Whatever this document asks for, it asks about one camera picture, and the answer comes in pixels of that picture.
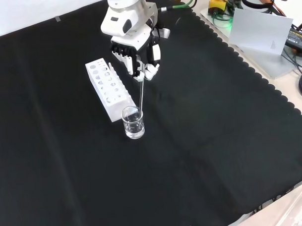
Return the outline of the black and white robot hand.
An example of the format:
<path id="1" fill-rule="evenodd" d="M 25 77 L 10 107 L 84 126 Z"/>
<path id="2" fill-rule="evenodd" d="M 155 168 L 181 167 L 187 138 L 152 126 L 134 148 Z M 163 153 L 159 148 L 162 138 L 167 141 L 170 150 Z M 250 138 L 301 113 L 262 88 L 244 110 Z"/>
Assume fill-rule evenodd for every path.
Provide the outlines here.
<path id="1" fill-rule="evenodd" d="M 112 37 L 111 51 L 129 75 L 138 82 L 153 79 L 160 68 L 159 41 L 171 32 L 159 26 L 155 3 L 140 0 L 128 8 L 109 7 L 101 30 Z"/>

